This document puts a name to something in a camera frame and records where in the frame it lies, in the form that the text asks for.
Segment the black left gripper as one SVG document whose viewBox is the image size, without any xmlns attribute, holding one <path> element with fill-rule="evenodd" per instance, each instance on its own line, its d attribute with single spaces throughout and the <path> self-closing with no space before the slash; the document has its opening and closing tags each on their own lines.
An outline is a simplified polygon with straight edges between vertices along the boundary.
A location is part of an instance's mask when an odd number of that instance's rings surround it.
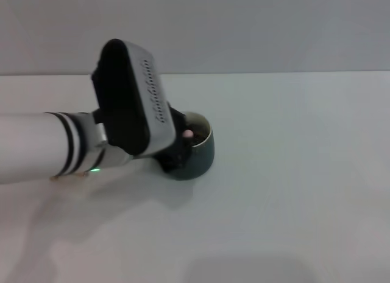
<svg viewBox="0 0 390 283">
<path fill-rule="evenodd" d="M 186 116 L 172 107 L 169 108 L 169 111 L 176 133 L 174 142 L 153 156 L 164 173 L 171 173 L 185 167 L 192 154 L 194 139 L 194 131 L 186 121 Z"/>
</svg>

